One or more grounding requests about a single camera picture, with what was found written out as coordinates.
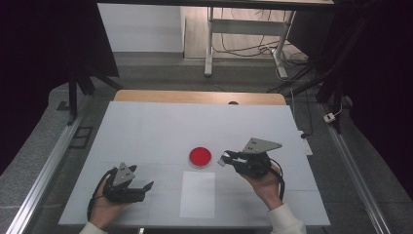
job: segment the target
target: gray floor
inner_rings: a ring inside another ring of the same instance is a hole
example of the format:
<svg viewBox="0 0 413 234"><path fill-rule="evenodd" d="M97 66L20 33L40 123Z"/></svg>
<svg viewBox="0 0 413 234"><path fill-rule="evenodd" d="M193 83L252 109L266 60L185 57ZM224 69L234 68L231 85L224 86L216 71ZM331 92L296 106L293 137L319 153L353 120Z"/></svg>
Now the gray floor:
<svg viewBox="0 0 413 234"><path fill-rule="evenodd" d="M281 83L274 74L275 67L272 62L216 61L212 77L205 78L201 61L183 60L176 55L158 57L160 55L119 53L115 56L121 74L121 79L115 80L128 89L265 93ZM288 72L294 74L298 69L299 67L291 67ZM79 228L58 226L57 222L88 156L107 104L115 95L115 91L105 84L97 80L94 80L94 83L96 92L80 125L81 131L73 138L72 146L66 150L53 181L25 233L78 233L80 231ZM309 228L308 232L376 233L327 126L322 120L319 105L314 102L316 91L317 89L311 89L308 92L308 102L305 93L295 97L294 110L297 126L305 133L313 129L312 135L308 136L308 141L314 155L309 156L308 160L332 225ZM57 110L57 107L62 101L67 100L67 85L51 92L49 107L43 118L15 161L0 177L0 233L7 231L53 150L68 120L68 111L64 108ZM292 106L292 99L288 99L287 102ZM385 214L390 228L394 233L411 233L413 230L411 199L380 155L354 126L349 117L350 107L346 103L344 106L341 120L343 137ZM88 130L92 130L91 136L83 137ZM113 230L112 233L136 233L136 230Z"/></svg>

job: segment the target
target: white table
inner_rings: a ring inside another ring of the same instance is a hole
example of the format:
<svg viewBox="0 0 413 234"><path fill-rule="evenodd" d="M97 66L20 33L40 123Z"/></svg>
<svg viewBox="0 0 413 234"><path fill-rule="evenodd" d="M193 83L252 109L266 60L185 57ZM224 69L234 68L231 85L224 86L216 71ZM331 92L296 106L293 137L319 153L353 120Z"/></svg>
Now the white table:
<svg viewBox="0 0 413 234"><path fill-rule="evenodd" d="M120 162L136 164L131 187L154 180L142 203L114 221L124 227L269 228L267 208L231 166L216 162L224 150L242 150L251 137L282 143L269 152L284 170L284 202L308 226L329 225L288 106L194 103L110 103L59 224L84 225L97 182ZM195 169L189 152L212 153ZM200 181L202 186L194 185ZM203 195L201 203L183 198Z"/></svg>

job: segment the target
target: hand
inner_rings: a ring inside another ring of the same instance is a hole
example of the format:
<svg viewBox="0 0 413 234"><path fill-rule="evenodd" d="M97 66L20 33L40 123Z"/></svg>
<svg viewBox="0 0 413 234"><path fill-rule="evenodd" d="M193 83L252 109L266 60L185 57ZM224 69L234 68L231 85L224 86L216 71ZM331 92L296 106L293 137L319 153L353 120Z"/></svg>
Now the hand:
<svg viewBox="0 0 413 234"><path fill-rule="evenodd" d="M271 166L277 173L281 170L274 164ZM241 175L245 178L254 189L257 196L267 205L269 210L273 210L282 205L282 200L279 196L279 180L275 175L267 173L265 176L260 178L252 178L247 175Z"/></svg>
<svg viewBox="0 0 413 234"><path fill-rule="evenodd" d="M111 223L121 210L130 203L111 203L103 196L103 187L106 180L100 185L94 200L90 223L103 230Z"/></svg>

